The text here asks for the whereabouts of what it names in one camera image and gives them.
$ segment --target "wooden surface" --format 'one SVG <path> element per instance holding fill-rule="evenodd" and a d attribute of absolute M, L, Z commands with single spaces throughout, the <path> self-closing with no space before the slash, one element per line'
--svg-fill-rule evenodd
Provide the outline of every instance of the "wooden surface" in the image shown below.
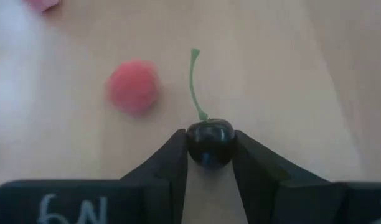
<path fill-rule="evenodd" d="M 366 179 L 320 46 L 302 0 L 66 0 L 44 15 L 0 0 L 0 184 L 134 169 L 197 121 L 192 47 L 211 117 L 324 178 Z M 142 119 L 104 97 L 131 58 L 153 60 L 162 86 Z M 191 161 L 187 184 L 184 223 L 245 223 L 230 167 L 211 178 Z"/>

